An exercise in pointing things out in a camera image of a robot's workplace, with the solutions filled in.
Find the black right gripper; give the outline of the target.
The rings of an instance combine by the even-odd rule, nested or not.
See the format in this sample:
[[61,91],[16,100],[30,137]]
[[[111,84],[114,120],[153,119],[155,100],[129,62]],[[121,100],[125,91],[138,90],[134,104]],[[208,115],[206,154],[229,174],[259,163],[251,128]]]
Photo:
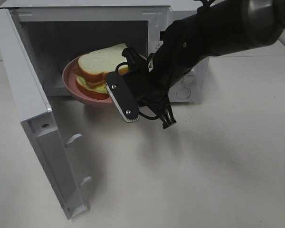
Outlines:
[[157,85],[147,75],[147,59],[138,54],[132,47],[122,51],[126,58],[126,66],[121,67],[121,73],[125,74],[123,79],[132,92],[139,107],[148,108],[162,121],[162,128],[176,124],[168,92]]

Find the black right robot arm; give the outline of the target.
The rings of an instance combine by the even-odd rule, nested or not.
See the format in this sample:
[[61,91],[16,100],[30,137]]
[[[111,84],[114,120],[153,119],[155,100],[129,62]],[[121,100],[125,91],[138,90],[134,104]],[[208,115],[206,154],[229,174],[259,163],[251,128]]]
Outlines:
[[175,123],[169,90],[207,57],[274,44],[285,30],[285,0],[204,0],[197,13],[176,20],[163,33],[161,47],[146,59],[124,49],[129,72],[124,76],[136,99],[148,107],[151,120],[164,128]]

